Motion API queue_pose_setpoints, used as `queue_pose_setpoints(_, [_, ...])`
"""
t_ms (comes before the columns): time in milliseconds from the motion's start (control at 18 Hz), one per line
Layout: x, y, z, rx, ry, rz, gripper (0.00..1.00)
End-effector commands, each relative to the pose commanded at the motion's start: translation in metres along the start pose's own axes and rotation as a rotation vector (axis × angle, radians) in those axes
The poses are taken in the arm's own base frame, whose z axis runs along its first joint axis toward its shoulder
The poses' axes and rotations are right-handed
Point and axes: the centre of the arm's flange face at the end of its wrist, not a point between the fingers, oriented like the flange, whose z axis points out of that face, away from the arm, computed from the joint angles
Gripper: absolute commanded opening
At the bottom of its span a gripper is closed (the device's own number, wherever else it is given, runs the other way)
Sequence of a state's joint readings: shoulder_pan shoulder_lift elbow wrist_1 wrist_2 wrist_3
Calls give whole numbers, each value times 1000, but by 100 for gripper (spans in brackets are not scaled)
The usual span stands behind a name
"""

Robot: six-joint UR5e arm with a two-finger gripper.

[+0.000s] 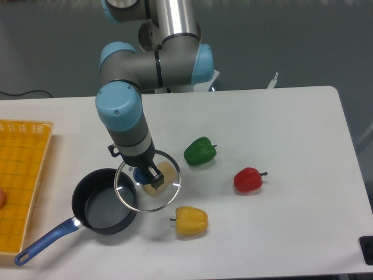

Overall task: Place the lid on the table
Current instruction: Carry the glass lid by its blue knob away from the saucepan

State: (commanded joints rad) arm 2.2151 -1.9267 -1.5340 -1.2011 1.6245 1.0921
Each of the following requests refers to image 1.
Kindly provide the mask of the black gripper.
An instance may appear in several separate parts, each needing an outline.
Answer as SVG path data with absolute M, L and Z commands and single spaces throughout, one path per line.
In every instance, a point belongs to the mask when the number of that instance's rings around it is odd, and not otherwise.
M 140 183 L 150 184 L 153 188 L 159 188 L 164 184 L 163 173 L 154 164 L 155 149 L 148 148 L 145 152 L 136 156 L 123 155 L 124 162 L 140 170 Z

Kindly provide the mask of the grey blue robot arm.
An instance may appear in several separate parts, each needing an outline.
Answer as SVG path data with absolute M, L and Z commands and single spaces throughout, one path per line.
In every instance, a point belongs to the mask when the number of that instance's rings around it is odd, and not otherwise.
M 123 23 L 149 20 L 156 26 L 149 51 L 137 52 L 130 44 L 113 42 L 100 55 L 102 88 L 96 109 L 118 154 L 136 167 L 154 188 L 164 183 L 154 164 L 154 143 L 143 113 L 141 95 L 155 89 L 172 89 L 212 80 L 212 49 L 198 36 L 191 1 L 103 1 L 104 13 Z

